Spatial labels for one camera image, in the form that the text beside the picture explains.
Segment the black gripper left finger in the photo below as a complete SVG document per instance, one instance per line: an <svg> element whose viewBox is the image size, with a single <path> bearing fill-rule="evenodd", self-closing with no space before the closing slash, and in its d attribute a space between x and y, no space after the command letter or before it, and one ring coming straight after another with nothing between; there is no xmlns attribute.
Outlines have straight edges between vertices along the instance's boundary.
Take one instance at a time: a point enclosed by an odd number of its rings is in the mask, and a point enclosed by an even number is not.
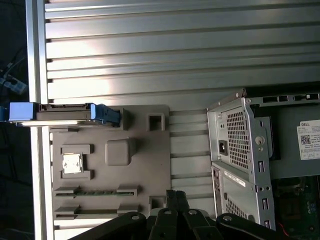
<svg viewBox="0 0 320 240"><path fill-rule="evenodd" d="M131 211L76 235L76 240L175 240L179 192L167 190L164 207L148 216Z"/></svg>

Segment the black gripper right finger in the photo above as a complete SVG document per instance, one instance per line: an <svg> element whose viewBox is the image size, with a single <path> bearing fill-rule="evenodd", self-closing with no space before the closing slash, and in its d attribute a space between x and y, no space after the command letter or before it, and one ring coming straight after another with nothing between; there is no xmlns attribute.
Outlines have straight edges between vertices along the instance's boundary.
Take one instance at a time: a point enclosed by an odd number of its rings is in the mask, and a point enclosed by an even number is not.
<svg viewBox="0 0 320 240"><path fill-rule="evenodd" d="M214 220L205 210L191 208L184 191L176 191L176 200L180 218L177 223L177 238L179 240L292 239L284 233L230 213L224 213Z"/></svg>

